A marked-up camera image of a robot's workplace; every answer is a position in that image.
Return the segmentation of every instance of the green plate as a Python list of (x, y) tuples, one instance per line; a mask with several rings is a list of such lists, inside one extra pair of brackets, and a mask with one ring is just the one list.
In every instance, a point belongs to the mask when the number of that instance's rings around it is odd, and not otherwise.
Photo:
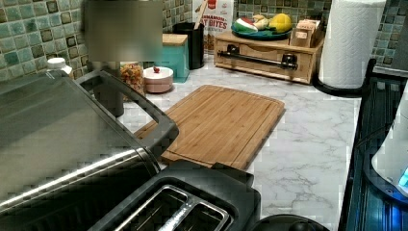
[(287, 39), (292, 32), (292, 29), (288, 32), (282, 33), (282, 34), (277, 34), (273, 30), (264, 30), (264, 31), (258, 31), (258, 32), (251, 32), (251, 33), (245, 33), (245, 32), (239, 32), (237, 29), (234, 27), (234, 25), (231, 26), (232, 34), (244, 38), (244, 39), (255, 39), (255, 40), (280, 40), (280, 39)]

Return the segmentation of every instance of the bamboo cutting board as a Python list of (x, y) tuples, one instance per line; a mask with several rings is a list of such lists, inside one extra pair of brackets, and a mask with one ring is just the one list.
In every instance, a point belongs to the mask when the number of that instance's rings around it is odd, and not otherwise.
[[(216, 162), (245, 170), (284, 111), (284, 103), (262, 95), (203, 86), (166, 111), (180, 134), (162, 155), (211, 167)], [(135, 135), (143, 139), (152, 121)]]

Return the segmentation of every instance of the white marble countertop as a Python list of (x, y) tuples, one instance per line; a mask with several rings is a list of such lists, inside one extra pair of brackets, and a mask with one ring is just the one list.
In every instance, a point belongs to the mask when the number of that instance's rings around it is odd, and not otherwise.
[[(164, 94), (147, 94), (163, 111), (202, 85), (245, 90), (285, 103), (285, 112), (248, 172), (261, 193), (261, 218), (293, 214), (337, 230), (360, 99), (339, 98), (313, 86), (214, 67), (213, 56), (188, 81)], [(118, 119), (131, 132), (151, 118), (125, 103)]]

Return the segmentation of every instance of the yellow fruit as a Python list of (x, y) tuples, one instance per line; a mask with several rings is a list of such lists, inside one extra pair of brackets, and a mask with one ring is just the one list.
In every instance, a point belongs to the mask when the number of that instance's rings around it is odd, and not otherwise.
[(279, 13), (269, 20), (269, 27), (276, 28), (276, 32), (279, 34), (285, 33), (291, 30), (292, 21), (287, 14)]

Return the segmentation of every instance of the air fryer handle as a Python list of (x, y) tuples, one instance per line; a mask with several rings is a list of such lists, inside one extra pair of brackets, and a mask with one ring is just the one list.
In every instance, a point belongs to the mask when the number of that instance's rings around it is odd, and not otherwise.
[(128, 96), (133, 102), (144, 109), (156, 122), (157, 126), (145, 138), (137, 139), (145, 149), (155, 157), (161, 156), (174, 142), (179, 134), (176, 123), (147, 98), (131, 89), (125, 83), (103, 70), (95, 70), (76, 80), (85, 90), (93, 90), (96, 86), (107, 84)]

